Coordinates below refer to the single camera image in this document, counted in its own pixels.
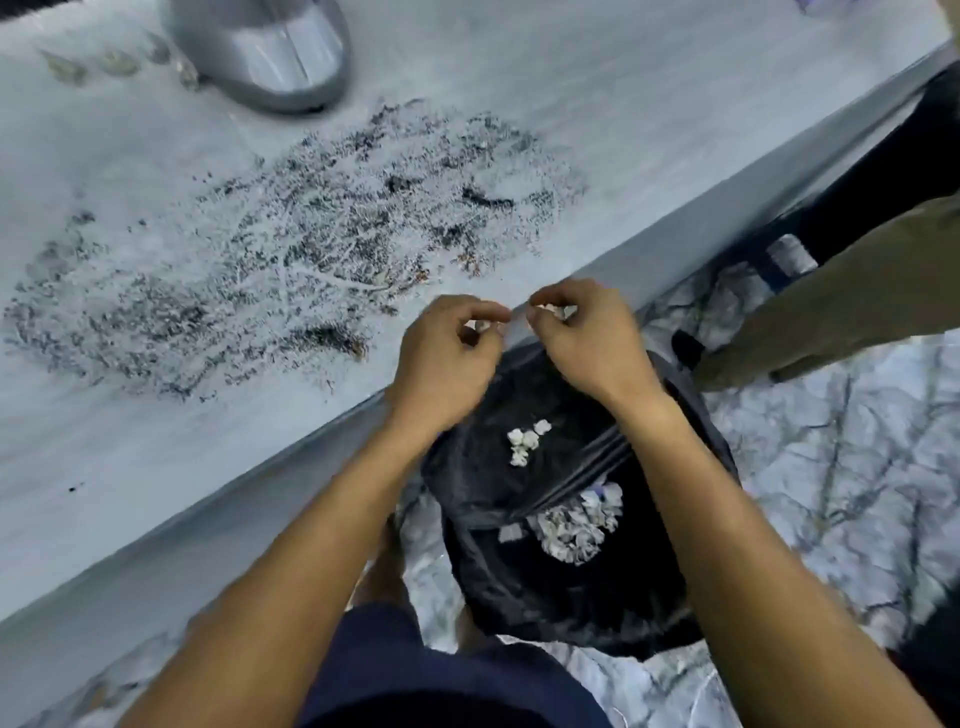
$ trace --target person's left hand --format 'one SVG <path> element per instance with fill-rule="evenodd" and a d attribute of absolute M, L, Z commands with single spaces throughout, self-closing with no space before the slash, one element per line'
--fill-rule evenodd
<path fill-rule="evenodd" d="M 394 383 L 387 390 L 394 423 L 435 437 L 459 423 L 487 391 L 503 352 L 502 327 L 483 333 L 468 321 L 506 324 L 510 309 L 475 296 L 440 296 L 407 329 Z"/>

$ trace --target marble floor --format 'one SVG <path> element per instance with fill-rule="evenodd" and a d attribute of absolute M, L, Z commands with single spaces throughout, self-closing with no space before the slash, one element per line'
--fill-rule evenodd
<path fill-rule="evenodd" d="M 648 343 L 676 328 L 723 344 L 770 295 L 747 268 L 703 272 L 644 312 Z M 744 487 L 807 566 L 880 644 L 931 613 L 960 572 L 960 331 L 864 352 L 801 379 L 758 381 L 708 398 Z M 423 635 L 452 650 L 463 603 L 426 496 L 403 526 L 407 583 Z M 31 728 L 108 728 L 176 651 L 182 625 L 92 680 Z M 612 725 L 739 725 L 704 643 L 638 663 L 547 644 Z"/>

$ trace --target trash bag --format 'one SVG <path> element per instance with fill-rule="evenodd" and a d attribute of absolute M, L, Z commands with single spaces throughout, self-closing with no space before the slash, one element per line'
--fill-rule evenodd
<path fill-rule="evenodd" d="M 701 440 L 737 478 L 726 441 L 692 380 L 650 353 L 664 389 Z M 553 428 L 525 468 L 510 465 L 507 432 Z M 702 639 L 686 585 L 643 469 L 616 421 L 570 386 L 539 342 L 507 352 L 487 394 L 423 461 L 441 505 L 453 575 L 486 634 L 595 647 L 645 660 Z M 526 518 L 566 502 L 605 474 L 623 489 L 619 527 L 583 565 L 546 554 Z M 524 537 L 501 544 L 501 526 Z"/>

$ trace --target hand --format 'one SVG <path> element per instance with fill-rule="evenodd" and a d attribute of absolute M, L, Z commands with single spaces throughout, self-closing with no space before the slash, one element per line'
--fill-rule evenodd
<path fill-rule="evenodd" d="M 566 322 L 536 306 L 577 306 Z M 618 291 L 566 279 L 530 297 L 527 319 L 564 378 L 614 415 L 627 403 L 663 395 L 634 313 Z"/>
<path fill-rule="evenodd" d="M 392 420 L 435 437 L 459 423 L 487 391 L 503 353 L 500 326 L 477 333 L 468 321 L 507 323 L 510 309 L 474 296 L 440 296 L 407 329 L 394 383 Z"/>

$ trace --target khaki pants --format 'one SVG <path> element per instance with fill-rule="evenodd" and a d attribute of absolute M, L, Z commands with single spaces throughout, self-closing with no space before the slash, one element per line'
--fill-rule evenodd
<path fill-rule="evenodd" d="M 701 389 L 784 380 L 868 347 L 960 327 L 960 195 L 867 233 L 750 314 L 694 372 Z"/>

